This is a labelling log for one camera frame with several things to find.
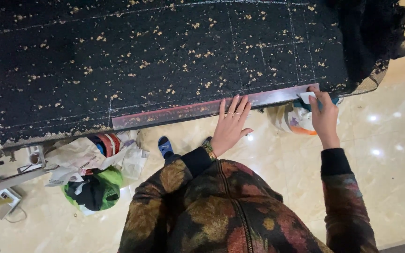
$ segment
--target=gold watch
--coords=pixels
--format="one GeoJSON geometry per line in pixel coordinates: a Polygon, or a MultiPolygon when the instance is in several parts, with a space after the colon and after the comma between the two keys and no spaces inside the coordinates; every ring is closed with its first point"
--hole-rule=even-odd
{"type": "Polygon", "coordinates": [[[206,141],[202,147],[204,148],[204,150],[207,152],[207,154],[210,156],[211,161],[215,161],[217,159],[217,156],[215,155],[215,153],[213,152],[213,148],[212,145],[210,145],[210,142],[206,141]]]}

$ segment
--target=finger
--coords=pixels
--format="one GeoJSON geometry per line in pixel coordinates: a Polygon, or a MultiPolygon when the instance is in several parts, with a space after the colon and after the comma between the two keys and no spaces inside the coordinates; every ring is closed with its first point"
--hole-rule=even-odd
{"type": "Polygon", "coordinates": [[[333,104],[331,96],[329,96],[329,93],[327,93],[327,92],[315,92],[315,95],[318,98],[318,100],[320,100],[320,102],[321,102],[321,104],[323,106],[329,106],[329,104],[333,104]]]}
{"type": "Polygon", "coordinates": [[[254,130],[253,129],[250,129],[250,128],[245,128],[245,129],[243,129],[241,132],[240,132],[240,138],[242,138],[243,136],[245,136],[245,135],[247,135],[247,134],[249,134],[249,133],[252,133],[254,130]]]}
{"type": "Polygon", "coordinates": [[[221,104],[220,104],[220,117],[218,118],[218,121],[225,118],[225,106],[226,106],[226,100],[222,99],[221,104]]]}
{"type": "Polygon", "coordinates": [[[231,106],[229,107],[229,111],[228,111],[228,112],[230,112],[231,115],[233,115],[233,113],[235,112],[235,108],[237,107],[237,104],[238,104],[238,102],[239,102],[239,96],[240,96],[240,95],[235,95],[235,97],[234,97],[233,100],[232,100],[232,104],[231,104],[231,106]]]}
{"type": "Polygon", "coordinates": [[[313,86],[310,86],[308,90],[313,92],[319,92],[319,89],[313,86]]]}
{"type": "Polygon", "coordinates": [[[318,115],[319,114],[318,100],[313,96],[309,96],[309,103],[311,103],[312,115],[318,115]]]}
{"type": "Polygon", "coordinates": [[[243,96],[242,101],[240,102],[240,105],[237,107],[238,113],[242,114],[243,110],[245,109],[246,103],[248,103],[247,95],[243,96]]]}
{"type": "Polygon", "coordinates": [[[239,124],[241,127],[245,124],[246,118],[248,117],[249,111],[251,110],[251,102],[246,103],[245,109],[242,112],[242,115],[239,118],[239,124]]]}

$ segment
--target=patterned jacket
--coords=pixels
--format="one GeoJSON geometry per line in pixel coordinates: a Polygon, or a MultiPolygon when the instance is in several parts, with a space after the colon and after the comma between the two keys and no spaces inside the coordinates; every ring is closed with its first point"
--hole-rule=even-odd
{"type": "Polygon", "coordinates": [[[135,190],[120,253],[378,252],[343,149],[322,152],[327,244],[251,169],[203,156],[204,150],[196,149],[135,190]]]}

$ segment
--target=hand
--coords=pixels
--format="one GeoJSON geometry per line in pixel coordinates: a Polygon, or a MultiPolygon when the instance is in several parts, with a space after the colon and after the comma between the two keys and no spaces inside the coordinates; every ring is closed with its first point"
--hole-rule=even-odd
{"type": "Polygon", "coordinates": [[[338,107],[332,103],[329,93],[320,92],[315,87],[310,87],[309,91],[313,91],[316,95],[316,98],[309,96],[312,125],[323,144],[323,149],[340,148],[340,139],[337,136],[338,107]],[[323,105],[321,110],[318,108],[317,99],[323,105]]]}
{"type": "Polygon", "coordinates": [[[215,129],[213,138],[210,141],[210,145],[212,146],[216,157],[224,154],[232,148],[240,138],[253,131],[250,128],[242,130],[246,117],[251,110],[251,102],[248,102],[248,96],[245,95],[242,98],[237,111],[235,111],[235,106],[238,102],[239,95],[236,95],[232,100],[228,113],[225,114],[226,100],[223,99],[221,101],[220,117],[218,118],[217,128],[215,129]]]}

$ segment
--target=tiled floor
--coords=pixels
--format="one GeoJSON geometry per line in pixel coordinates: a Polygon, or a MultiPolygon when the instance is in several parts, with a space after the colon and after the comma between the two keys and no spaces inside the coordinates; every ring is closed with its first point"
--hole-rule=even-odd
{"type": "MultiPolygon", "coordinates": [[[[240,140],[222,158],[261,175],[324,241],[321,143],[317,136],[279,132],[272,112],[252,112],[246,122],[255,130],[252,137],[240,140]]],[[[346,98],[340,122],[341,145],[363,192],[378,247],[405,243],[405,84],[346,98]]],[[[0,221],[0,252],[116,252],[134,188],[163,164],[158,138],[167,135],[175,152],[183,154],[211,135],[216,123],[216,118],[204,118],[142,130],[141,147],[151,154],[141,179],[122,190],[115,207],[93,216],[80,214],[60,189],[44,188],[48,175],[24,183],[21,207],[27,219],[0,221]]],[[[19,211],[10,218],[20,217],[19,211]]]]}

